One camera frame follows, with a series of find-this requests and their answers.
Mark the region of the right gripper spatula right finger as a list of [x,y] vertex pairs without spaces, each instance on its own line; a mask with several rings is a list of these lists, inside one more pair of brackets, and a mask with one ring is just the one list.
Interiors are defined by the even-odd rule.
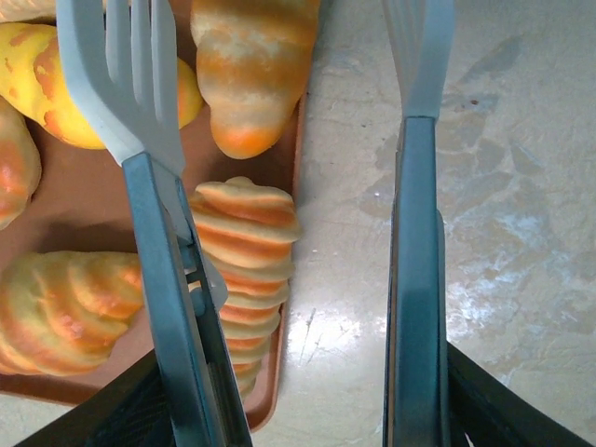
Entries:
[[454,37],[454,2],[385,1],[400,88],[387,301],[385,446],[448,446],[443,220],[436,123]]

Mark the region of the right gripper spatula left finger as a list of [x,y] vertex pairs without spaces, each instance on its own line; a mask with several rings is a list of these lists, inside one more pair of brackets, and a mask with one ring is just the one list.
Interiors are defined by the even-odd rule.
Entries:
[[68,93],[124,173],[175,442],[248,446],[218,315],[227,292],[202,254],[182,182],[170,4],[60,1],[56,15]]

